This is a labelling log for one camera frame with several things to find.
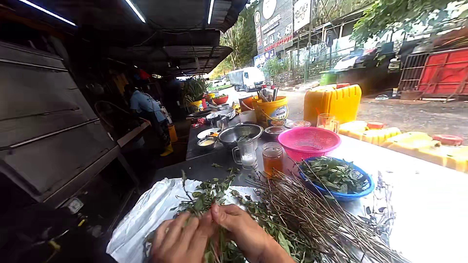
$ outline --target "road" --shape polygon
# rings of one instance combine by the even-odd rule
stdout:
[[[307,87],[280,88],[278,95],[288,98],[290,120],[304,117],[304,96]],[[256,92],[235,91],[234,87],[223,89],[220,94],[229,95],[228,103],[239,103],[240,98]],[[403,132],[419,131],[429,135],[451,134],[462,137],[468,145],[468,103],[385,100],[376,101],[376,95],[363,97],[358,111],[358,120],[379,121],[387,127],[398,127]]]

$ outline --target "hand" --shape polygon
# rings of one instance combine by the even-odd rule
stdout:
[[[190,217],[189,212],[176,219],[162,222],[156,229],[152,258],[155,263],[201,263],[208,239],[215,225],[210,213],[201,219]]]
[[[294,262],[273,237],[238,206],[213,204],[210,210],[213,220],[230,232],[249,262]]]

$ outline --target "bundle of stems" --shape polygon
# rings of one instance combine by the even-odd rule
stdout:
[[[286,176],[274,170],[273,179],[260,176],[251,177],[251,181],[267,208],[266,213],[254,212],[254,218],[282,232],[296,261],[409,262],[390,249],[374,228],[348,213],[335,199],[309,190],[293,173]]]

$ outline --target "glass mug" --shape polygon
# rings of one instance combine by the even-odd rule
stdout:
[[[241,153],[240,161],[235,156],[236,151]],[[246,170],[257,168],[257,156],[255,155],[254,141],[250,138],[239,140],[237,142],[237,147],[233,148],[233,158],[235,163],[241,164]]]
[[[277,142],[268,142],[263,145],[263,170],[271,178],[273,168],[283,172],[283,148]]]
[[[340,130],[340,123],[335,120],[335,116],[329,113],[321,113],[317,117],[317,128],[338,133]]]

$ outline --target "billboard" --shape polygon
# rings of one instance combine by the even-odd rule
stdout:
[[[293,0],[263,0],[254,14],[258,54],[283,50],[293,33]]]
[[[267,52],[263,52],[262,54],[260,55],[256,55],[254,57],[254,64],[255,64],[255,67],[257,68],[263,68],[265,62],[269,59],[272,59],[275,57],[275,49],[271,49]]]
[[[299,0],[294,4],[294,32],[310,22],[311,0]]]

